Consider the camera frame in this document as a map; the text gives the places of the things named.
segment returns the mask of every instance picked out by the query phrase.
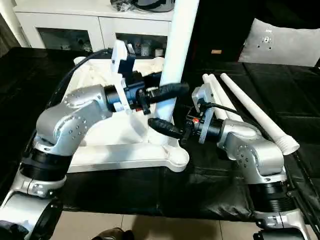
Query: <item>black table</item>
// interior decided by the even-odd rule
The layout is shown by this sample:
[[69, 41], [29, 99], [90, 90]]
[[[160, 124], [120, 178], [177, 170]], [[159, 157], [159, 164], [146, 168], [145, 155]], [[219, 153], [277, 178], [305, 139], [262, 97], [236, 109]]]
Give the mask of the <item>black table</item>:
[[[13, 48], [0, 58], [0, 194], [4, 198], [20, 161], [20, 152], [55, 86], [81, 52]], [[193, 90], [202, 74], [227, 73], [301, 147], [285, 157], [304, 197], [319, 210], [320, 201], [320, 75], [301, 66], [239, 62], [198, 62], [183, 80]], [[239, 112], [250, 114], [222, 84]], [[178, 99], [177, 125], [184, 120], [191, 97]], [[184, 172], [166, 167], [68, 174], [61, 198], [69, 211], [158, 215], [231, 221], [252, 220], [253, 205], [237, 164], [215, 143], [191, 139], [190, 162]]]

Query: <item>white pvc pipe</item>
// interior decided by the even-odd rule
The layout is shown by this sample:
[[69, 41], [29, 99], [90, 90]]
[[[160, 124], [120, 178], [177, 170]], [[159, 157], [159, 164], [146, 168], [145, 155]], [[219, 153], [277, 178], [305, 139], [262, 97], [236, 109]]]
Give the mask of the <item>white pvc pipe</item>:
[[[215, 75], [213, 74], [203, 74], [202, 75], [202, 79], [203, 79], [203, 82], [205, 84], [210, 84], [210, 87], [211, 87], [211, 91], [212, 91], [212, 94], [213, 94], [213, 100], [214, 100], [214, 103], [215, 104], [219, 104], [219, 105], [223, 105], [220, 101], [220, 98], [214, 88], [214, 84], [213, 84], [213, 80], [217, 80]], [[214, 107], [214, 114], [216, 116], [217, 119], [222, 119], [222, 120], [225, 120], [228, 118], [227, 116], [227, 113], [225, 110], [221, 109], [221, 108], [217, 108], [217, 107]]]
[[[181, 81], [199, 1], [175, 1], [160, 86]], [[157, 103], [154, 117], [171, 121], [175, 104], [175, 98]], [[149, 129], [148, 139], [151, 143], [162, 145], [168, 142], [167, 136], [157, 133], [152, 128]]]
[[[227, 108], [236, 110], [235, 106], [230, 101], [229, 97], [227, 96], [225, 90], [222, 88], [222, 86], [220, 85], [218, 80], [216, 78], [212, 78], [211, 82], [212, 82], [213, 88], [215, 89], [215, 92], [218, 95], [222, 105]], [[243, 122], [242, 117], [239, 116], [238, 114], [232, 113], [230, 111], [225, 111], [225, 112], [226, 112], [229, 119]]]
[[0, 0], [0, 14], [10, 28], [21, 47], [30, 47], [20, 27], [20, 22], [13, 10], [14, 4], [10, 0]]
[[238, 87], [227, 74], [222, 73], [221, 79], [230, 88], [233, 94], [240, 100], [245, 108], [264, 128], [264, 130], [274, 140], [275, 144], [280, 148], [283, 155], [289, 155], [295, 152], [299, 147], [299, 143], [290, 135], [287, 135], [252, 99]]

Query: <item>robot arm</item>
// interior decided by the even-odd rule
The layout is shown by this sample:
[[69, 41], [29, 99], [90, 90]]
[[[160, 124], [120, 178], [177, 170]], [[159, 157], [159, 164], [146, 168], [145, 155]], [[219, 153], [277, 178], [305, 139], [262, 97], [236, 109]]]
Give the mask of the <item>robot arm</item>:
[[52, 236], [63, 207], [59, 191], [73, 154], [91, 126], [116, 110], [139, 109], [149, 114], [150, 104], [188, 92], [187, 84], [150, 90], [140, 78], [126, 83], [123, 76], [132, 74], [133, 63], [125, 51], [115, 48], [111, 67], [120, 84], [76, 89], [39, 116], [33, 149], [22, 159], [0, 208], [1, 239], [48, 240]]
[[284, 157], [276, 144], [263, 138], [255, 126], [234, 120], [213, 119], [212, 92], [208, 83], [192, 93], [194, 109], [186, 117], [186, 128], [178, 129], [159, 118], [150, 118], [148, 124], [156, 131], [181, 139], [198, 136], [199, 143], [217, 142], [230, 160], [236, 161], [248, 184], [254, 205], [254, 218], [262, 231], [257, 240], [309, 240], [303, 215], [288, 194]]

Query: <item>white pillow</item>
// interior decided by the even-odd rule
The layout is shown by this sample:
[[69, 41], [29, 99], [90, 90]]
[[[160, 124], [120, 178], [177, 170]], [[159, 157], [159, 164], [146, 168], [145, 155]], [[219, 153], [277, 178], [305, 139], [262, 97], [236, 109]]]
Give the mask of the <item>white pillow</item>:
[[313, 67], [320, 58], [320, 28], [277, 27], [254, 19], [239, 62]]

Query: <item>white cabinet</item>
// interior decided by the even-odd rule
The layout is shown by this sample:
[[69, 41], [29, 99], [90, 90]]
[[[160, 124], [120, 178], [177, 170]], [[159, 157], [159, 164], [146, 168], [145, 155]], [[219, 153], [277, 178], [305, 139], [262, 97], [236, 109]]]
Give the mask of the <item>white cabinet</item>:
[[97, 51], [104, 48], [97, 16], [16, 13], [32, 48]]
[[119, 12], [110, 0], [26, 0], [14, 11], [33, 48], [95, 52], [119, 39], [144, 56], [165, 54], [173, 17], [173, 11]]

